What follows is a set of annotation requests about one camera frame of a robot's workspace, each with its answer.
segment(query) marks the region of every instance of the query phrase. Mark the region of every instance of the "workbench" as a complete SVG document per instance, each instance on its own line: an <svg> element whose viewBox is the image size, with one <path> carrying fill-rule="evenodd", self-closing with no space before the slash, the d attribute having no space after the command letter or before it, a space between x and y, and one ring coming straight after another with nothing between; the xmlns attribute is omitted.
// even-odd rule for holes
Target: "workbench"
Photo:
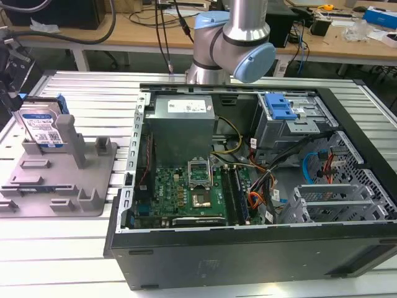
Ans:
<svg viewBox="0 0 397 298"><path fill-rule="evenodd" d="M110 136L118 150L101 216L0 219L0 297L395 297L397 256L355 279L131 292L117 262L105 260L102 252L112 201L122 185L142 82L183 83L184 76L59 71L43 76L30 93L44 97L61 93L76 119L76 131L85 141ZM280 88L330 88L397 170L397 119L369 88L351 80L264 78L257 83ZM21 156L23 139L23 130L11 119L0 133L0 182Z"/></svg>
<svg viewBox="0 0 397 298"><path fill-rule="evenodd" d="M334 4L336 8L345 9L344 0L330 0L327 3ZM358 1L355 6L376 6L385 9L397 10L397 3ZM142 22L154 23L154 12L144 11L139 16L151 17L142 19ZM165 15L165 21L175 19L174 16ZM186 18L189 27L194 27L194 18ZM62 34L74 38L94 40L102 37L108 31L111 23L111 15L107 15L98 30L79 30L61 28ZM27 27L13 27L15 30L28 30ZM304 41L310 48L308 61L346 63L359 65L384 65L397 66L397 50L390 48L378 40L368 42L346 42L342 38L344 27L330 26L325 37L312 36L308 29L304 33ZM163 31L159 31L163 47L165 49ZM184 35L182 29L177 26L167 29L167 37L170 53L193 54L193 45L189 38ZM156 31L154 28L133 24L128 20L128 14L118 14L115 30L108 40L100 45L79 45L75 43L62 42L60 40L41 37L21 37L21 43L26 47L62 48L73 52L79 71L88 71L89 66L85 55L86 50L104 50L125 52L125 64L129 64L128 52L159 53ZM276 59L278 60L274 76L283 77L288 62L297 51L297 45L289 43L285 48L278 48Z"/></svg>

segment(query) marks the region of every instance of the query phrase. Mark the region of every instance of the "motherboard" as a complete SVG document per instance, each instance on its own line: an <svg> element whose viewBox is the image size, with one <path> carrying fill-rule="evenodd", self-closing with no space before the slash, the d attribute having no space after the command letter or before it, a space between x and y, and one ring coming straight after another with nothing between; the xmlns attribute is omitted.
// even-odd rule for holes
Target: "motherboard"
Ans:
<svg viewBox="0 0 397 298"><path fill-rule="evenodd" d="M210 184L196 185L195 181ZM246 224L249 219L247 191L251 186L249 169L240 168L166 168L157 167L154 196L137 203L135 228L195 226L194 221L214 224Z"/></svg>

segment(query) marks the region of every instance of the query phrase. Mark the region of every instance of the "blue hard drive label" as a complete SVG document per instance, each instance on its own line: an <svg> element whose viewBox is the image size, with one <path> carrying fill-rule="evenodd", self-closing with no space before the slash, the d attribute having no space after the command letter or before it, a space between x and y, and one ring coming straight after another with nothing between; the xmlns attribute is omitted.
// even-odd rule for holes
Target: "blue hard drive label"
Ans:
<svg viewBox="0 0 397 298"><path fill-rule="evenodd" d="M30 135L40 146L62 147L61 135L55 128L55 121L50 114L22 114L22 119Z"/></svg>
<svg viewBox="0 0 397 298"><path fill-rule="evenodd" d="M23 114L25 119L52 119L50 114Z"/></svg>

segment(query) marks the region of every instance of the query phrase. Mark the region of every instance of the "blue cable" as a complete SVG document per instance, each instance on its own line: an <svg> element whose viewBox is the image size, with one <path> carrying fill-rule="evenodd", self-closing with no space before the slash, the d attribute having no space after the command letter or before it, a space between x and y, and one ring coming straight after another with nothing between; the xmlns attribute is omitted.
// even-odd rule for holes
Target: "blue cable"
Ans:
<svg viewBox="0 0 397 298"><path fill-rule="evenodd" d="M301 52L302 52L302 59L300 60L299 69L298 69L298 74L300 75L301 70L302 70L302 68L303 68L304 58L305 58L305 51L304 51L304 49L303 49L303 37L302 37L302 35L303 35L303 30L304 30L305 28L302 29L302 34L300 33L299 29L296 28L294 25L293 25L293 28L294 28L296 31L299 32L299 34L298 34L299 48L301 49Z"/></svg>
<svg viewBox="0 0 397 298"><path fill-rule="evenodd" d="M302 171L303 171L303 175L305 177L305 179L307 180L307 182L309 184L314 184L313 180L310 178L309 172L308 172L308 160L309 157L313 156L313 155L317 155L317 152L310 152L308 153L305 158L303 159L303 163L302 163Z"/></svg>

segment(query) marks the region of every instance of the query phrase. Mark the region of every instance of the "open computer tower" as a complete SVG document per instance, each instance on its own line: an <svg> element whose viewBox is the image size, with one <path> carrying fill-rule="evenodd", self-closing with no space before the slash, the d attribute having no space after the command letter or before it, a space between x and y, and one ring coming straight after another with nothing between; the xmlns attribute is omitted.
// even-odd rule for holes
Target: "open computer tower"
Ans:
<svg viewBox="0 0 397 298"><path fill-rule="evenodd" d="M142 84L108 252L133 290L359 276L396 182L329 89Z"/></svg>

